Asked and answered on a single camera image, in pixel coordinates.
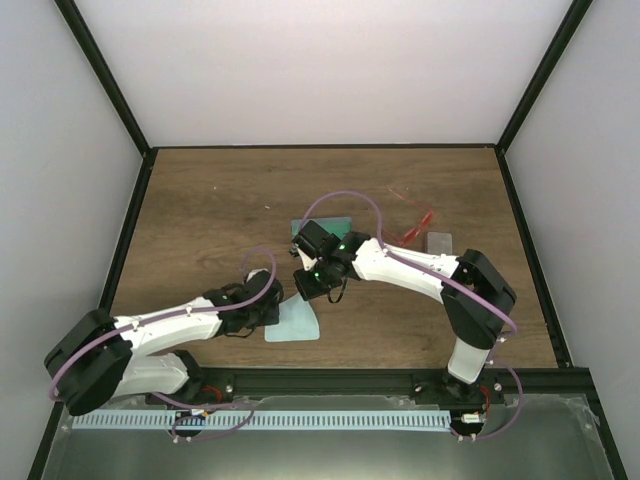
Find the green glasses case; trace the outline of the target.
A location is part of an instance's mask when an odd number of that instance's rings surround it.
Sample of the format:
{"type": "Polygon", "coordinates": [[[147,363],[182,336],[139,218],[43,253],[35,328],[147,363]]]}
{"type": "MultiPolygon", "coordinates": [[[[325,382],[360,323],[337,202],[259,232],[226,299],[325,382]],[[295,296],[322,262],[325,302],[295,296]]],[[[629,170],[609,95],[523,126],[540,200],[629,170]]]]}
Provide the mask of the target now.
{"type": "MultiPolygon", "coordinates": [[[[352,227],[351,217],[311,218],[311,221],[316,222],[324,230],[326,230],[330,234],[336,235],[340,239],[344,238],[352,227]]],[[[293,237],[298,234],[301,222],[301,219],[295,219],[291,221],[291,235],[293,237]]]]}

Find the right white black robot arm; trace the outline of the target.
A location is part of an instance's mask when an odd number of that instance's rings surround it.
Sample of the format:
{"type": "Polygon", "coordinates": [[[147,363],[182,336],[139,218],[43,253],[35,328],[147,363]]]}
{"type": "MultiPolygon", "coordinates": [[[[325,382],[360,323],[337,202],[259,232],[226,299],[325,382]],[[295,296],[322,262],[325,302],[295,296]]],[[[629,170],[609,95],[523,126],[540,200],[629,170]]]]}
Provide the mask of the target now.
{"type": "Polygon", "coordinates": [[[309,220],[293,236],[302,267],[293,274],[305,300],[329,297],[350,280],[371,281],[423,294],[444,306],[455,334],[440,390],[458,403],[480,390],[480,376],[503,330],[517,295],[488,258],[468,249],[461,256],[432,255],[382,244],[366,233],[344,237],[309,220]]]}

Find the blue-grey glasses case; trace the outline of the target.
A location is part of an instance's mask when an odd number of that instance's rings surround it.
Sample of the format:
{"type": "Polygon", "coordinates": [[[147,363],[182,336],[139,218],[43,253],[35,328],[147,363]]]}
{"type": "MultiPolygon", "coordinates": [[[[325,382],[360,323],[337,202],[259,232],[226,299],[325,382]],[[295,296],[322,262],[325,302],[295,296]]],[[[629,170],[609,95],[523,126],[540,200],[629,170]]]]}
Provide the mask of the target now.
{"type": "Polygon", "coordinates": [[[429,231],[425,237],[426,252],[430,255],[452,255],[453,237],[451,233],[429,231]]]}

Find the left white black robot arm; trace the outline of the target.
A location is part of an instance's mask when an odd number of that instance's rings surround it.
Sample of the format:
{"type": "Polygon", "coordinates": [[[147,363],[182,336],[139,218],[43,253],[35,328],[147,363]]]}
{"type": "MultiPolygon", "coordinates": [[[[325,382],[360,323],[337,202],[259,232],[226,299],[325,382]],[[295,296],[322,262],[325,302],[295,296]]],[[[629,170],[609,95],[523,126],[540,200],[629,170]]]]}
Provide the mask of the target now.
{"type": "Polygon", "coordinates": [[[283,296],[280,282],[261,269],[241,283],[157,312],[112,317],[94,309],[45,357],[49,395],[73,416],[90,413],[113,398],[146,393],[194,403],[203,395],[205,381],[181,345],[246,338],[259,327],[275,325],[283,296]]]}

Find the light blue cloth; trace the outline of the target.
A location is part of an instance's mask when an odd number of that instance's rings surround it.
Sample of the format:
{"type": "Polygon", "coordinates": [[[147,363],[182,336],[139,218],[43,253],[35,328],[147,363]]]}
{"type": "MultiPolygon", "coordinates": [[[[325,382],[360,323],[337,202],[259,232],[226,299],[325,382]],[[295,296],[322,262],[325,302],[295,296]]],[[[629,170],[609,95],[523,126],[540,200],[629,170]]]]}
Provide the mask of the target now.
{"type": "Polygon", "coordinates": [[[268,343],[315,341],[320,338],[317,316],[308,301],[296,294],[279,305],[279,322],[265,327],[268,343]]]}

